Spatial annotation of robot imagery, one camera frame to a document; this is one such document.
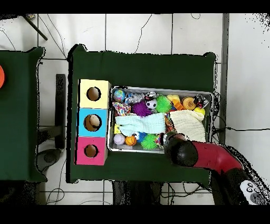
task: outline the towel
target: towel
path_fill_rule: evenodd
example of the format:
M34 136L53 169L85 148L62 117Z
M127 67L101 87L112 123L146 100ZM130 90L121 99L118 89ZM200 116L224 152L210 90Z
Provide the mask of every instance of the towel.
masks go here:
M170 118L178 133L184 134L185 139L205 142L205 129L202 124L204 115L192 110L170 112Z
M152 114L147 117L121 116L116 117L115 122L120 125L119 130L125 136L131 136L134 132L159 134L165 132L165 114Z

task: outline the green table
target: green table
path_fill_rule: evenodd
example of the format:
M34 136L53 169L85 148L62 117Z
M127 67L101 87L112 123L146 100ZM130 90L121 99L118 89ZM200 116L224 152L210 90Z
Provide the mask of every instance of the green table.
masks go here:
M209 171L171 165L162 154L109 151L104 166L75 165L78 79L107 80L112 85L179 90L214 91L215 55L152 55L86 52L75 45L69 52L67 122L68 182L133 180L209 183Z
M6 75L0 89L0 180L46 181L35 166L36 69L43 51L0 51L0 65Z

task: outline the blue box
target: blue box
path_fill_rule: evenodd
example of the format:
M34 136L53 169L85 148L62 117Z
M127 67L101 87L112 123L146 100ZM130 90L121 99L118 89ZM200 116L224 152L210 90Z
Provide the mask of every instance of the blue box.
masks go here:
M87 115L98 115L101 118L101 126L96 131L89 131L84 127L84 119ZM106 137L107 136L108 110L80 108L79 111L79 136L80 137Z

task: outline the metal tray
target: metal tray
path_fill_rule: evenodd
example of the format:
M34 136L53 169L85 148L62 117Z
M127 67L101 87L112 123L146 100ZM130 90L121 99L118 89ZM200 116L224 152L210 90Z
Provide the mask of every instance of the metal tray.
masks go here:
M212 120L213 120L213 94L211 92L200 92L200 91L186 91L186 90L171 90L171 89L152 89L152 88L140 88L140 87L120 87L120 86L112 86L110 89L110 102L113 101L112 96L117 89L122 89L126 94L133 93L133 94L145 94L150 91L154 91L161 95L178 95L180 99L183 97L194 97L197 94L201 94L204 96L208 101L209 104L204 108L205 109L205 119L202 121L202 124L206 130L206 141L209 141L209 137L211 136L212 132ZM144 150L140 144L136 144L135 146L128 146L124 145L116 145L113 142L114 137L114 124L115 124L115 117L114 117L114 110L115 108L110 103L110 112L109 112L109 123L108 123L108 135L107 135L107 147L111 151L122 151L122 152L140 152L140 153L159 153L164 154L164 151L160 148L155 148L154 150Z

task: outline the green spiky ball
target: green spiky ball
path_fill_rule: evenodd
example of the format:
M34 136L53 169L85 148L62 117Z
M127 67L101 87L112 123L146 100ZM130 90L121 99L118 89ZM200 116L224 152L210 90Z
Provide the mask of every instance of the green spiky ball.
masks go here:
M160 95L158 98L157 98L157 112L159 113L167 113L171 110L171 102L170 100L163 96L163 95Z
M158 147L155 143L155 139L157 138L154 134L147 134L144 140L141 142L141 146L144 150L153 150L154 148Z

